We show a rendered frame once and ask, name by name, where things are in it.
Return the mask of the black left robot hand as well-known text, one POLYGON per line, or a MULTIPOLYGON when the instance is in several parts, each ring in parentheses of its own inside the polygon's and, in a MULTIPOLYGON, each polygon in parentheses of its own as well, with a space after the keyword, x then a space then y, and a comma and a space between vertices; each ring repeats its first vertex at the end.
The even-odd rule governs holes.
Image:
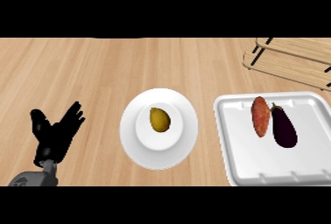
POLYGON ((62 162, 74 136, 86 121, 80 109, 81 105, 76 101, 61 121, 55 124, 50 124, 40 109, 31 110, 33 134, 39 141, 34 159, 36 166, 42 167, 49 159, 53 160, 56 164, 62 162))

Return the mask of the white rectangular tray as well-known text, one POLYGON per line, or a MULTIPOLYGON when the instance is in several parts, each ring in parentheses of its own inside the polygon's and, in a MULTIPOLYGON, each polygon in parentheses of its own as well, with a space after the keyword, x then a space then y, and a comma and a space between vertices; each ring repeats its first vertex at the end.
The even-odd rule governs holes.
POLYGON ((234 186, 331 186, 331 106, 310 92, 226 94, 213 111, 229 183, 234 186), (294 147, 276 142, 282 129, 254 130, 253 104, 263 97, 268 106, 284 109, 297 135, 294 147))

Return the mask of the dark purple eggplant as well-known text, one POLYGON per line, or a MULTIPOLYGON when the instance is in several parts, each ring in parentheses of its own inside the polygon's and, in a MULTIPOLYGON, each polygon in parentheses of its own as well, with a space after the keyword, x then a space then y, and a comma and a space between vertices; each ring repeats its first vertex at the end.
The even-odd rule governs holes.
POLYGON ((297 144, 296 127, 287 116, 281 106, 272 103, 272 118, 274 118, 274 140, 284 148, 293 148, 297 144))

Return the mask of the wooden tiered shelf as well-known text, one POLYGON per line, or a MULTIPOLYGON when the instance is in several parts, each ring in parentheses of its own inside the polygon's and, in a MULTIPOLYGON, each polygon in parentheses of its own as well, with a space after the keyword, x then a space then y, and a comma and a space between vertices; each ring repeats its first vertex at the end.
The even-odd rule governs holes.
POLYGON ((331 43, 309 38, 257 38, 243 65, 331 92, 331 43))

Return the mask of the white round plate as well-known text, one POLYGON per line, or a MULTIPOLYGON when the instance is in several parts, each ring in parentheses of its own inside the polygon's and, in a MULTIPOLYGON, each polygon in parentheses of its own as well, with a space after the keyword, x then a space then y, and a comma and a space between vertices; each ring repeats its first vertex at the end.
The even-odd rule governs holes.
POLYGON ((142 92, 124 109, 120 141, 129 158, 164 170, 189 156, 198 137, 198 116, 186 97, 172 89, 142 92))

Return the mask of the yellow mango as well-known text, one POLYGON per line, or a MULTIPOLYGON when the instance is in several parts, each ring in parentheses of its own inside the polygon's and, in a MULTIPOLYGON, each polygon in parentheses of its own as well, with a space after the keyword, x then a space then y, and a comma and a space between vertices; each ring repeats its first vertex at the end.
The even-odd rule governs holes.
POLYGON ((149 109, 149 124, 157 132, 166 132, 172 126, 172 119, 161 108, 149 109))

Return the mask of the orange sweet potato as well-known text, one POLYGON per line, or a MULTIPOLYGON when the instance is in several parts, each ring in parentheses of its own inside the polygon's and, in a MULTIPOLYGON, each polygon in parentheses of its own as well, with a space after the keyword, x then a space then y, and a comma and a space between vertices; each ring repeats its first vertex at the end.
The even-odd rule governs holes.
POLYGON ((256 134, 263 137, 269 126, 271 109, 262 96, 257 96, 253 100, 251 114, 256 134))

